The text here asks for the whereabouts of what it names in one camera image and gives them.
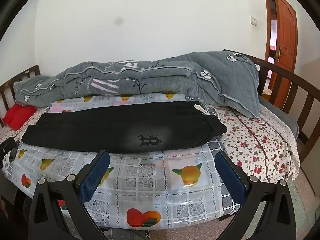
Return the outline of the black striped pants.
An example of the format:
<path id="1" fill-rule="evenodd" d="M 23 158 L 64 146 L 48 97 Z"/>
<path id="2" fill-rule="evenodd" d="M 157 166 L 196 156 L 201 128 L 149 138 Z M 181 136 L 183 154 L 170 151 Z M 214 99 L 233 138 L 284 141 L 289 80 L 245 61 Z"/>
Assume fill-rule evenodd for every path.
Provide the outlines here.
<path id="1" fill-rule="evenodd" d="M 75 152 L 144 153 L 195 148 L 227 132 L 198 101 L 153 102 L 45 113 L 29 125 L 27 145 Z"/>

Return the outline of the red pillow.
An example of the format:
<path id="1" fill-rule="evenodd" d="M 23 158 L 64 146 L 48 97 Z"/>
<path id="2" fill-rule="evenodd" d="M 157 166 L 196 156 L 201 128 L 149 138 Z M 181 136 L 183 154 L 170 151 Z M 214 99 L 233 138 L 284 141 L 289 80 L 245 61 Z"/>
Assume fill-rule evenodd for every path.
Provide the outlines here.
<path id="1" fill-rule="evenodd" d="M 33 106 L 14 104 L 5 114 L 3 121 L 11 129 L 19 130 L 37 111 Z"/>

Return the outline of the red floral bed sheet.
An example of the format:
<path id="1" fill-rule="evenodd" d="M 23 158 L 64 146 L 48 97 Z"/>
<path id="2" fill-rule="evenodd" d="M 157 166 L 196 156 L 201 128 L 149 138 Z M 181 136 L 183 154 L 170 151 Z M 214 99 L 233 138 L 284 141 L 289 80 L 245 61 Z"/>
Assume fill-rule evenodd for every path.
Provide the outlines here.
<path id="1" fill-rule="evenodd" d="M 229 158 L 247 175 L 260 181 L 276 183 L 299 173 L 299 156 L 291 129 L 265 106 L 260 106 L 259 118 L 248 118 L 229 107 L 208 106 L 207 111 L 219 118 L 227 132 L 206 144 L 184 150 L 127 154 L 130 165 L 143 159 L 156 167 L 163 162 L 170 172 L 186 166 L 200 165 L 205 171 L 213 165 L 217 152 L 226 151 Z M 46 174 L 52 178 L 65 176 L 80 164 L 80 152 L 66 152 L 19 144 L 13 162 L 5 160 L 4 173 L 12 178 L 13 170 L 26 169 L 31 174 Z"/>

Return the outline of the grey floral quilt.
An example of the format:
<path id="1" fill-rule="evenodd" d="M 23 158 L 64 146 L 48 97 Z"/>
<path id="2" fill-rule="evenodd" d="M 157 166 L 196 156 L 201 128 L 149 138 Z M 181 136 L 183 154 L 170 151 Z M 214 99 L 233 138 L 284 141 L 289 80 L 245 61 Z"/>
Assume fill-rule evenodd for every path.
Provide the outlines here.
<path id="1" fill-rule="evenodd" d="M 17 103 L 38 108 L 90 95 L 183 94 L 258 118 L 258 85 L 256 65 L 245 55 L 208 51 L 157 61 L 83 62 L 52 77 L 16 82 L 14 90 Z"/>

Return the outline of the brown wooden door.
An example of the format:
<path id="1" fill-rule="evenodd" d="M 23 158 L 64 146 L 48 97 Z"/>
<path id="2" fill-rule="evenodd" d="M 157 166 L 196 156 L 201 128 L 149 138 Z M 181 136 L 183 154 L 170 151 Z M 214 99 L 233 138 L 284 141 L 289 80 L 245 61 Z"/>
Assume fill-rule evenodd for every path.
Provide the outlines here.
<path id="1" fill-rule="evenodd" d="M 298 29 L 296 11 L 287 0 L 265 0 L 267 41 L 265 60 L 294 72 Z"/>

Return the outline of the white wall switch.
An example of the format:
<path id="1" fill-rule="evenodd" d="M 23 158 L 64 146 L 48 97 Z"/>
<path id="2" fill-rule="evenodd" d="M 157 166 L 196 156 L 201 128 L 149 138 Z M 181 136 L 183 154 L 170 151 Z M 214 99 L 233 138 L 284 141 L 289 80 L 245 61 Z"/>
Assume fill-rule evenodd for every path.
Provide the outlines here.
<path id="1" fill-rule="evenodd" d="M 257 26 L 257 20 L 251 16 L 251 25 Z"/>

